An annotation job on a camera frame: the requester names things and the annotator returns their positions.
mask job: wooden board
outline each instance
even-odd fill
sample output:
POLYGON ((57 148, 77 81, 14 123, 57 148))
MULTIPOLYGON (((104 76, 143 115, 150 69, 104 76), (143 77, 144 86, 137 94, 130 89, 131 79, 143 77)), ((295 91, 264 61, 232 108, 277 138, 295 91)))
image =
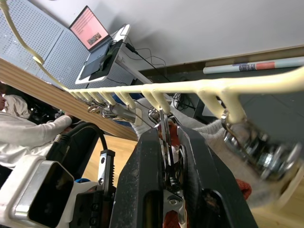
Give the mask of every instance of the wooden board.
MULTIPOLYGON (((108 146, 108 149, 115 152, 114 158, 114 186, 117 186, 118 177, 120 172, 123 170, 124 165, 127 163, 129 157, 131 156, 137 142, 127 139, 121 139, 105 135, 105 140, 108 146)), ((91 159, 86 166, 83 177, 88 178, 91 181, 97 181, 98 173, 98 163, 100 151, 103 150, 101 141, 98 140, 96 147, 92 153, 91 159)))
POLYGON ((51 106, 62 109, 81 120, 94 123, 112 135, 137 140, 137 136, 131 128, 119 125, 112 120, 104 119, 100 115, 88 113, 88 106, 76 100, 69 93, 61 91, 1 58, 0 81, 51 106))
MULTIPOLYGON (((121 170, 132 154, 137 142, 120 139, 112 136, 105 136, 108 148, 116 152, 114 159, 114 185, 121 170)), ((99 141, 94 149, 91 159, 85 169, 83 177, 97 181, 99 154, 102 151, 99 141)), ((287 204, 279 211, 273 209, 257 208, 252 213, 260 228, 304 228, 304 179, 292 195, 287 204)))

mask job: person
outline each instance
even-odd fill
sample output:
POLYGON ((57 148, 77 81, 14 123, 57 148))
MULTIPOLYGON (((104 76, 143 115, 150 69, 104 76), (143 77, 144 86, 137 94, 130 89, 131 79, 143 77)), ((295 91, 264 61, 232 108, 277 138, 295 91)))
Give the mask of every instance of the person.
POLYGON ((2 112, 5 99, 0 96, 0 165, 13 169, 27 154, 46 156, 55 137, 72 123, 65 113, 53 122, 35 124, 27 119, 2 112))
POLYGON ((29 119, 36 124, 53 121, 58 110, 20 90, 0 82, 0 93, 7 100, 5 112, 29 119))

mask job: black hose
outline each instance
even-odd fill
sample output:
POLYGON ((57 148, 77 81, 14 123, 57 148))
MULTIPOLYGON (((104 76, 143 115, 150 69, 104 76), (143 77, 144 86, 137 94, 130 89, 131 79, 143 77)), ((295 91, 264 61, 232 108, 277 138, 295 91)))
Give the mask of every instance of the black hose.
POLYGON ((79 133, 82 129, 85 129, 85 128, 93 128, 99 135, 99 138, 101 140, 101 143, 103 145, 103 149, 104 150, 107 150, 108 147, 107 147, 107 144, 106 144, 106 141, 105 141, 105 137, 104 137, 104 131, 101 130, 96 124, 94 123, 81 123, 79 125, 77 125, 75 128, 73 128, 73 130, 63 134, 63 135, 66 135, 68 137, 72 137, 74 135, 76 135, 77 133, 79 133))

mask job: red fabric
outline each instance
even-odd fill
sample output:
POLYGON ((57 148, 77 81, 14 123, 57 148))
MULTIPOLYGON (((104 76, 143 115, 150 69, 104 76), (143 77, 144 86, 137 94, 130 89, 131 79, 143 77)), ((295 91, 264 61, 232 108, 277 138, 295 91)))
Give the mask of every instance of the red fabric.
MULTIPOLYGON (((172 146, 180 145, 179 137, 177 136, 177 126, 172 123, 171 121, 169 123, 169 131, 170 131, 170 138, 171 138, 171 144, 172 146)), ((162 126, 158 126, 158 136, 162 139, 162 126)))
MULTIPOLYGON (((241 191, 243 193, 244 198, 247 200, 252 191, 250 184, 248 184, 240 179, 236 179, 236 181, 237 181, 239 188, 241 189, 241 191)), ((173 210, 168 212, 166 214, 162 227, 163 228, 181 228, 179 225, 179 219, 177 217, 177 212, 175 212, 173 210)), ((190 228, 188 218, 187 218, 187 228, 190 228)))

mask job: perforated gray wall panel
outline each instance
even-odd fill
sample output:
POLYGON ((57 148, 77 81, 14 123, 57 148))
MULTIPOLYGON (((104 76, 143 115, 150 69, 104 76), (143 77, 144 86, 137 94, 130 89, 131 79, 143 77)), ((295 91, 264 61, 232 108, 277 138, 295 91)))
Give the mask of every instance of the perforated gray wall panel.
MULTIPOLYGON (((82 89, 87 84, 75 85, 81 68, 89 55, 89 51, 67 28, 48 55, 44 67, 59 82, 69 89, 82 89)), ((38 77, 56 85, 44 72, 39 70, 38 77)))
POLYGON ((107 76, 106 79, 100 82, 93 82, 90 83, 88 88, 101 88, 101 87, 116 87, 116 86, 124 86, 126 83, 128 86, 131 84, 132 80, 134 79, 134 76, 130 74, 128 71, 123 69, 120 65, 117 63, 114 63, 111 72, 107 76))
MULTIPOLYGON (((64 27, 27 0, 8 0, 10 16, 23 40, 45 60, 64 27)), ((18 42, 0 10, 0 57, 36 75, 38 65, 18 42)))

